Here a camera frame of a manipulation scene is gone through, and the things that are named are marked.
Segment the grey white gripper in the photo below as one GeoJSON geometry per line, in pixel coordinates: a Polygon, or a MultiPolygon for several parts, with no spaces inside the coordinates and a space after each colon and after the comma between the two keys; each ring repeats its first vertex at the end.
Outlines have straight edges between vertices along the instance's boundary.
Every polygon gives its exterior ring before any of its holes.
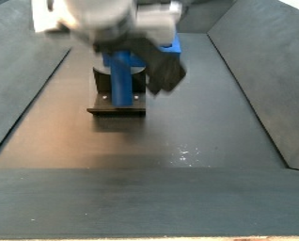
{"type": "Polygon", "coordinates": [[[128,51],[144,62],[152,93],[170,92],[185,76],[172,45],[181,19],[178,0],[31,0],[33,30],[66,30],[97,52],[128,51]]]}

